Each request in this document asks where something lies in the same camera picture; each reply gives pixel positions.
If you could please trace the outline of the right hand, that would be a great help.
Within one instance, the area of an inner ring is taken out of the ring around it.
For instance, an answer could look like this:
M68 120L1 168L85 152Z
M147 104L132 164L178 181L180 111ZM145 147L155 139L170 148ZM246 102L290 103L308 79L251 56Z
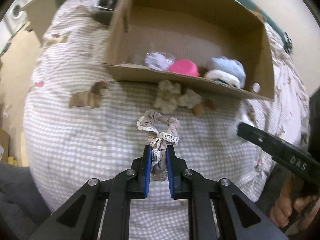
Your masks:
M316 200L316 196L307 196L304 198L297 198L293 203L290 198L292 191L292 179L288 178L281 188L280 195L276 200L274 207L272 207L269 219L279 228L284 228L289 224L289 217L292 215L293 210L300 213L312 200ZM313 210L305 217L302 218L291 230L289 235L295 235L299 232L306 230L319 211L319 199Z

